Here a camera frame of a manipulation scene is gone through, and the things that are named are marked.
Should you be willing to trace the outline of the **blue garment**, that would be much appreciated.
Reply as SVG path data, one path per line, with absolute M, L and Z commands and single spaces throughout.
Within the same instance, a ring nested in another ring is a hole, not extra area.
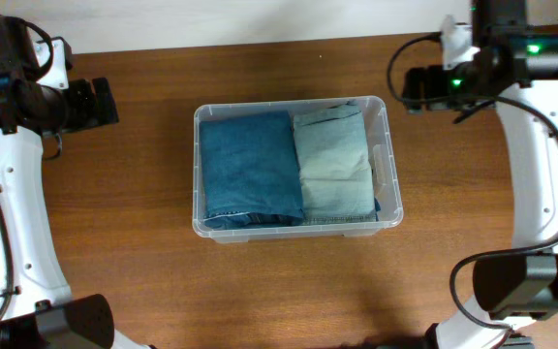
M 374 197 L 374 216 L 376 222 L 380 222 L 380 212 L 381 212 L 380 202 L 376 197 Z

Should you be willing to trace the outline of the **light grey jeans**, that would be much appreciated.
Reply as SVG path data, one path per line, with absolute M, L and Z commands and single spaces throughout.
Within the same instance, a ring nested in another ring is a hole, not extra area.
M 364 118 L 348 103 L 294 116 L 305 222 L 370 222 L 376 207 Z

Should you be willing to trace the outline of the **dark blue jeans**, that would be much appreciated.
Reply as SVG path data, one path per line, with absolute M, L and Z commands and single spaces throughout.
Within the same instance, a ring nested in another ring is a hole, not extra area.
M 272 111 L 200 123 L 203 224 L 217 230 L 304 220 L 292 121 Z

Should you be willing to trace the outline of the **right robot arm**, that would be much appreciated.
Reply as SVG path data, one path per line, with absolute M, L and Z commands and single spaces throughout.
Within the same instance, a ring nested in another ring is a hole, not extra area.
M 503 125 L 514 202 L 512 246 L 464 259 L 473 296 L 429 328 L 425 348 L 528 348 L 522 327 L 558 314 L 558 34 L 535 32 L 522 1 L 478 0 L 470 23 L 428 35 L 439 66 L 407 72 L 408 111 L 494 109 Z

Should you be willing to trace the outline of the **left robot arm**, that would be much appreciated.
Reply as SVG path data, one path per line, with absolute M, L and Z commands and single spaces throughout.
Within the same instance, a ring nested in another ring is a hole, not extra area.
M 69 44 L 0 15 L 0 348 L 130 348 L 102 295 L 74 299 L 42 181 L 43 141 L 118 120 L 109 82 L 69 80 Z

